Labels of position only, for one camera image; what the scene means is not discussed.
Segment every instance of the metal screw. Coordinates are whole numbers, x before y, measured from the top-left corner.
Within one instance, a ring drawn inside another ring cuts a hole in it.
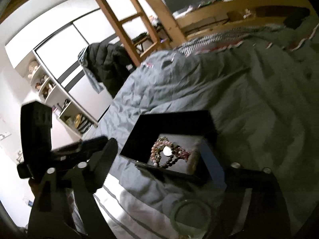
[[[86,162],[80,162],[78,163],[78,168],[85,168],[87,166]]]
[[[55,168],[54,167],[51,167],[49,169],[47,169],[47,174],[52,174],[55,172]]]
[[[270,169],[269,167],[265,167],[265,168],[263,169],[263,172],[264,172],[264,173],[267,173],[267,174],[271,174],[271,173],[272,173],[272,169]]]
[[[240,164],[237,163],[237,162],[232,163],[230,166],[233,167],[233,168],[236,168],[236,169],[240,168]]]

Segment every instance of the clothes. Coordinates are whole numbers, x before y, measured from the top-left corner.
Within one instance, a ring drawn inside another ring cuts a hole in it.
[[[103,83],[113,98],[130,75],[126,66],[133,65],[125,48],[107,40],[83,49],[78,61],[97,93],[103,90],[100,84]]]
[[[78,61],[80,63],[80,65],[82,65],[83,67],[83,72],[84,74],[87,76],[87,79],[89,80],[92,88],[94,89],[94,91],[96,91],[97,93],[100,93],[101,91],[104,90],[104,86],[101,85],[101,83],[99,83],[94,74],[92,73],[92,71],[90,71],[87,68],[87,49],[89,46],[85,47],[84,49],[82,49],[82,51],[79,53],[78,55]]]

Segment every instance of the bracelet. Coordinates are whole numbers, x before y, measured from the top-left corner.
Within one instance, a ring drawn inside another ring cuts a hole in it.
[[[204,225],[201,228],[197,229],[189,229],[190,227],[182,226],[180,223],[177,223],[176,221],[176,215],[177,213],[185,206],[189,204],[196,204],[198,207],[203,209],[205,212],[204,215],[206,215],[207,220],[204,223]],[[179,235],[185,236],[187,238],[202,238],[203,234],[205,234],[209,228],[209,225],[211,224],[212,219],[212,212],[209,205],[206,203],[198,200],[198,199],[186,199],[181,202],[178,202],[172,209],[170,213],[170,221],[172,224],[172,227],[178,232]]]
[[[162,166],[159,164],[162,158],[160,152],[163,152],[165,156],[169,157],[169,160]],[[167,169],[173,164],[176,164],[179,159],[187,161],[189,155],[190,153],[186,152],[183,147],[175,146],[172,142],[168,141],[166,137],[160,137],[152,146],[150,159],[155,167]]]

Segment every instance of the bed post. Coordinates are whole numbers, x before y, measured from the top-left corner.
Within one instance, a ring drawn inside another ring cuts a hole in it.
[[[170,38],[173,40],[175,46],[183,44],[187,41],[185,35],[179,28],[176,20],[172,16],[172,13],[167,8],[162,0],[145,0],[152,10],[157,14],[158,18],[162,22],[165,30]]]

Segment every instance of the bunk bed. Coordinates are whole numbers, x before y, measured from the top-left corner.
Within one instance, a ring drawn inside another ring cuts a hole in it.
[[[175,19],[162,0],[146,0],[169,39],[161,42],[138,0],[137,13],[118,20],[106,0],[96,0],[138,69],[130,75],[101,119],[95,136],[118,141],[119,152],[141,114],[207,109],[219,133],[217,146],[244,168],[270,167],[283,191],[295,234],[319,199],[317,56],[318,17],[308,0],[232,0]],[[262,7],[307,8],[295,30],[287,15],[258,14]],[[221,11],[256,11],[253,17],[209,25],[186,34],[192,24]],[[122,25],[141,17],[153,45],[141,55]],[[223,191],[206,184],[158,180],[118,156],[104,187],[95,194],[117,238],[178,238],[172,206],[198,198],[217,217]],[[181,222],[187,222],[185,216]]]

